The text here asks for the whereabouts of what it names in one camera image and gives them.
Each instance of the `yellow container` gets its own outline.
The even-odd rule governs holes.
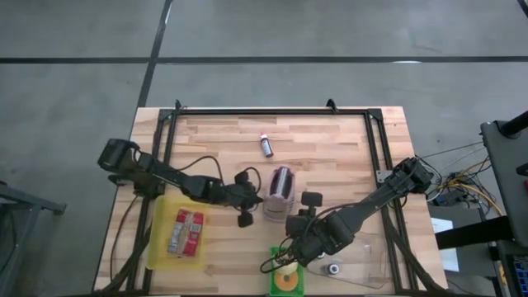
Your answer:
[[[168,252],[169,240],[180,209],[204,214],[204,225],[195,257],[181,257]],[[159,196],[154,206],[146,267],[150,270],[201,269],[204,266],[203,238],[206,232],[208,209],[208,205],[194,202],[184,195]]]

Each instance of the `clear plastic container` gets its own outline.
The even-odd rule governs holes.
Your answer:
[[[196,255],[182,257],[167,250],[180,209],[198,211],[204,214],[204,224],[199,238]],[[190,200],[184,195],[159,196],[154,205],[153,222],[148,244],[146,267],[151,270],[201,269],[204,266],[203,238],[207,232],[209,206]]]

